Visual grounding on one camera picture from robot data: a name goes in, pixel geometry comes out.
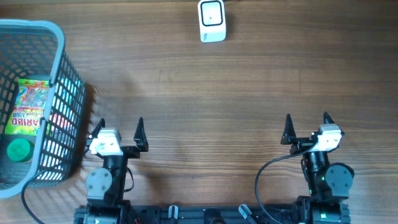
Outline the green lid jar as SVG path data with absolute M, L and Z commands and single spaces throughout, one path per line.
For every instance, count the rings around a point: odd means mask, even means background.
M 7 156 L 14 162 L 28 162 L 34 154 L 34 144 L 23 138 L 11 141 L 7 147 Z

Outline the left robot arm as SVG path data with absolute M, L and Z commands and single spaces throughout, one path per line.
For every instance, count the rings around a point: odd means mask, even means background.
M 75 210 L 74 223 L 79 224 L 123 224 L 140 223 L 138 214 L 130 200 L 123 199 L 126 176 L 132 175 L 129 159 L 138 159 L 149 150 L 144 131 L 144 120 L 138 120 L 134 134 L 135 145 L 121 146 L 122 137 L 116 128 L 107 128 L 100 119 L 86 140 L 88 150 L 103 160 L 100 168 L 92 170 L 85 179 L 87 205 Z

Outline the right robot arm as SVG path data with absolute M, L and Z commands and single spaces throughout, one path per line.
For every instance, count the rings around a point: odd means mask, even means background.
M 323 124 L 307 138 L 298 138 L 291 115 L 286 116 L 280 143 L 290 145 L 292 156 L 302 156 L 300 165 L 308 184 L 309 196 L 299 196 L 292 205 L 292 223 L 349 224 L 349 198 L 354 170 L 344 163 L 331 163 L 328 154 L 338 149 L 343 130 L 323 114 Z

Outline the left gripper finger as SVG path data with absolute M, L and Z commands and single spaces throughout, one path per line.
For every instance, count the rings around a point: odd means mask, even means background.
M 95 129 L 91 132 L 90 139 L 97 138 L 99 132 L 104 127 L 105 127 L 105 120 L 103 118 L 101 118 L 100 121 L 98 122 L 98 124 L 96 125 Z
M 144 130 L 144 119 L 139 118 L 136 132 L 134 134 L 134 141 L 136 142 L 136 147 L 140 151 L 148 151 L 148 141 Z

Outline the green Haribo candy bag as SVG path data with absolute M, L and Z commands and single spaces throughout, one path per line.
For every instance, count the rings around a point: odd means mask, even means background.
M 47 102 L 49 82 L 20 78 L 18 87 L 16 102 L 5 133 L 36 136 Z

